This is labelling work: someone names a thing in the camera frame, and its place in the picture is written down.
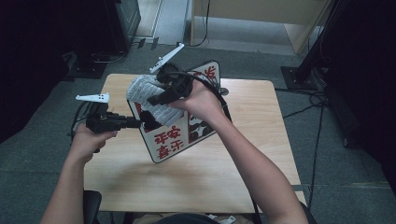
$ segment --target black cable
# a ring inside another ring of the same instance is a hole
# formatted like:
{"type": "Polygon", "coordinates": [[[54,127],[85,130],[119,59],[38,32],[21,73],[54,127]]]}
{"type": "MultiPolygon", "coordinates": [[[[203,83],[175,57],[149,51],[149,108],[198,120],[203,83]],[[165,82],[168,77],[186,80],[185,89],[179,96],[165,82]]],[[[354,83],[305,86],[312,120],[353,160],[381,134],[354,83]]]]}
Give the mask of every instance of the black cable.
{"type": "Polygon", "coordinates": [[[314,163],[312,165],[312,179],[311,179],[311,189],[309,192],[309,199],[308,199],[308,209],[311,210],[312,207],[312,199],[314,197],[314,186],[315,186],[315,177],[316,177],[316,172],[317,172],[317,157],[318,157],[318,143],[319,143],[319,138],[320,138],[320,132],[321,132],[321,124],[323,120],[323,109],[324,105],[322,105],[320,109],[320,119],[319,119],[319,127],[318,127],[318,134],[317,134],[317,141],[315,143],[315,150],[314,150],[314,163]]]}
{"type": "Polygon", "coordinates": [[[286,118],[288,118],[288,117],[294,116],[294,115],[296,115],[296,114],[303,113],[305,110],[310,109],[310,108],[312,108],[312,107],[314,107],[314,105],[310,105],[310,106],[308,106],[308,107],[306,107],[306,108],[304,108],[304,109],[302,109],[302,110],[299,110],[299,111],[290,113],[290,114],[284,116],[283,119],[286,119],[286,118]]]}
{"type": "Polygon", "coordinates": [[[209,81],[213,86],[217,87],[218,83],[215,83],[211,78],[207,77],[204,73],[195,70],[189,72],[193,72],[195,75],[203,75],[204,77],[206,77],[206,81],[209,81]]]}
{"type": "Polygon", "coordinates": [[[110,212],[110,223],[115,224],[113,212],[110,212]]]}
{"type": "Polygon", "coordinates": [[[210,9],[210,0],[207,1],[207,9],[206,9],[206,25],[205,25],[205,36],[201,43],[196,45],[188,45],[189,47],[198,47],[201,46],[207,39],[207,20],[209,19],[209,9],[210,9]]]}
{"type": "Polygon", "coordinates": [[[84,113],[82,113],[82,116],[85,116],[85,115],[87,115],[87,113],[88,113],[88,110],[90,109],[90,107],[91,107],[91,104],[92,104],[92,102],[88,102],[88,105],[87,105],[87,107],[85,108],[85,110],[84,110],[84,113]]]}
{"type": "Polygon", "coordinates": [[[322,91],[314,91],[314,92],[309,93],[309,102],[311,103],[311,105],[309,105],[308,107],[306,107],[306,108],[304,108],[304,109],[302,109],[302,110],[292,112],[292,113],[290,113],[290,114],[284,116],[283,119],[286,119],[286,118],[289,118],[289,117],[291,117],[291,116],[294,116],[294,115],[303,113],[303,112],[305,112],[305,110],[308,110],[308,109],[310,109],[310,108],[325,105],[325,104],[326,104],[326,100],[325,100],[325,99],[324,99],[324,100],[321,99],[321,98],[320,98],[321,96],[325,96],[325,95],[324,95],[324,92],[322,92],[322,91]],[[319,103],[315,103],[315,102],[314,102],[314,100],[313,100],[314,97],[316,97],[316,98],[319,100],[319,103]]]}
{"type": "Polygon", "coordinates": [[[232,121],[231,119],[231,115],[230,115],[230,111],[228,110],[228,106],[227,106],[227,102],[225,102],[224,98],[221,96],[221,94],[219,93],[219,91],[216,89],[215,86],[213,86],[211,83],[209,83],[206,80],[203,80],[199,77],[196,77],[192,74],[186,73],[186,72],[171,72],[171,73],[167,73],[166,75],[170,76],[170,75],[181,75],[181,76],[185,76],[185,77],[191,77],[195,80],[200,81],[202,84],[204,84],[210,91],[213,92],[213,94],[215,94],[215,96],[218,98],[218,100],[221,103],[221,106],[223,108],[224,114],[227,116],[227,118],[232,121]]]}
{"type": "Polygon", "coordinates": [[[318,134],[317,134],[317,139],[315,143],[315,149],[314,149],[314,162],[312,165],[312,178],[311,178],[311,184],[310,184],[310,192],[309,192],[309,199],[308,199],[308,210],[311,210],[312,207],[312,199],[314,197],[314,187],[315,187],[315,178],[316,178],[316,170],[317,170],[317,157],[318,157],[318,143],[319,143],[319,138],[320,138],[320,133],[321,133],[321,126],[322,126],[322,121],[323,121],[323,110],[324,106],[327,104],[327,99],[322,99],[321,97],[325,96],[323,91],[314,91],[314,92],[306,92],[306,91],[290,91],[290,90],[285,90],[285,89],[276,89],[277,91],[286,91],[286,92],[292,92],[292,93],[300,93],[300,94],[308,94],[309,95],[309,102],[311,103],[310,106],[304,108],[303,110],[293,112],[291,114],[288,114],[287,116],[283,117],[283,119],[294,116],[296,114],[302,113],[307,109],[313,108],[313,107],[318,107],[320,106],[320,117],[319,117],[319,127],[318,127],[318,134]],[[319,99],[319,103],[314,102],[314,98],[319,99]]]}
{"type": "Polygon", "coordinates": [[[88,103],[87,101],[84,101],[84,102],[81,103],[81,105],[79,105],[79,107],[78,107],[78,109],[77,109],[77,112],[76,112],[76,115],[75,115],[75,117],[74,117],[74,119],[73,119],[72,127],[70,128],[70,137],[71,137],[71,140],[72,140],[72,141],[73,141],[73,138],[74,138],[74,135],[75,135],[73,129],[74,129],[74,126],[76,125],[76,123],[78,122],[78,115],[79,115],[79,112],[81,111],[82,107],[83,107],[85,104],[87,104],[87,103],[88,103]]]}

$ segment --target forearm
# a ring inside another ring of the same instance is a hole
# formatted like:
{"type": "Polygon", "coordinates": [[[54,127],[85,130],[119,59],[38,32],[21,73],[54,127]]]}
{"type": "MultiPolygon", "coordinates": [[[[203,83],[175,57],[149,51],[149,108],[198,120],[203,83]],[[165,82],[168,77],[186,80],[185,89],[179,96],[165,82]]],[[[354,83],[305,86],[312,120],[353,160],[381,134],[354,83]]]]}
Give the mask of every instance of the forearm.
{"type": "Polygon", "coordinates": [[[229,120],[217,116],[211,126],[229,151],[253,199],[269,218],[303,212],[289,180],[229,120]]]}
{"type": "Polygon", "coordinates": [[[58,184],[41,219],[44,223],[83,223],[84,164],[66,160],[58,184]]]}

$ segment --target plastic piece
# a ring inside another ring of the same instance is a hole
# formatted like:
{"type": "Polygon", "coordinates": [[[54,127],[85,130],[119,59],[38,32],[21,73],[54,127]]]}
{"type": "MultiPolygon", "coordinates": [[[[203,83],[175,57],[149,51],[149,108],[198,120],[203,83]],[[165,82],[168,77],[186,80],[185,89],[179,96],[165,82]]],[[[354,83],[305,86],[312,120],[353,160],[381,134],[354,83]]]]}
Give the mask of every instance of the plastic piece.
{"type": "Polygon", "coordinates": [[[167,63],[173,56],[175,56],[181,49],[183,49],[184,44],[179,44],[178,47],[172,51],[170,51],[168,54],[166,54],[163,57],[160,57],[159,61],[154,65],[154,67],[150,68],[149,71],[150,73],[154,73],[157,71],[160,67],[162,67],[165,63],[167,63]]]}
{"type": "Polygon", "coordinates": [[[236,221],[235,217],[230,216],[228,219],[224,219],[219,224],[233,224],[236,221]]]}
{"type": "Polygon", "coordinates": [[[110,95],[108,92],[106,94],[97,94],[97,95],[85,95],[85,96],[76,96],[76,100],[80,101],[89,101],[89,102],[97,102],[97,103],[108,103],[110,100],[110,95]]]}

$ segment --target right hand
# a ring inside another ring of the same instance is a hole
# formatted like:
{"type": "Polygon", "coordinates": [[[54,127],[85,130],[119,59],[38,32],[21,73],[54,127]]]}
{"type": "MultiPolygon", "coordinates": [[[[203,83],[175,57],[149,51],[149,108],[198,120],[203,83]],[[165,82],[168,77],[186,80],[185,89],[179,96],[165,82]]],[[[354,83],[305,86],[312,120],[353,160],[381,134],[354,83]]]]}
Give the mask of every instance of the right hand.
{"type": "Polygon", "coordinates": [[[189,97],[174,101],[169,106],[185,109],[209,125],[219,116],[224,116],[218,98],[197,80],[192,82],[192,91],[189,97]]]}

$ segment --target hand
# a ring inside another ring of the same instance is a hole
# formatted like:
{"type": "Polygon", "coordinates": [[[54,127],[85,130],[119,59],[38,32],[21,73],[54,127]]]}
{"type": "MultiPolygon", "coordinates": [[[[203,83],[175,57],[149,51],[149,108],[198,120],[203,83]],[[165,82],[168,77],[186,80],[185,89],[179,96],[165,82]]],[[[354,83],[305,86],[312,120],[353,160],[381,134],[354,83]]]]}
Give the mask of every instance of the hand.
{"type": "Polygon", "coordinates": [[[169,104],[171,107],[183,108],[196,118],[211,124],[219,116],[224,116],[218,98],[200,81],[192,82],[190,96],[169,104]]]}
{"type": "Polygon", "coordinates": [[[93,157],[93,152],[102,148],[106,144],[106,140],[117,135],[115,132],[93,133],[85,126],[85,123],[78,125],[72,146],[68,155],[68,159],[72,161],[81,161],[84,164],[93,157]]]}

